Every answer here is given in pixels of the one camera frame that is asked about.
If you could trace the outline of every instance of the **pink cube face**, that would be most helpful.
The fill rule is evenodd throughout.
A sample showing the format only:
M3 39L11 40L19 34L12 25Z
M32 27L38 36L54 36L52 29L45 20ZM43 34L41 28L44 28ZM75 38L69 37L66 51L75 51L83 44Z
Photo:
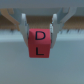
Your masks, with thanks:
M30 58L49 58L50 29L30 29L28 48Z

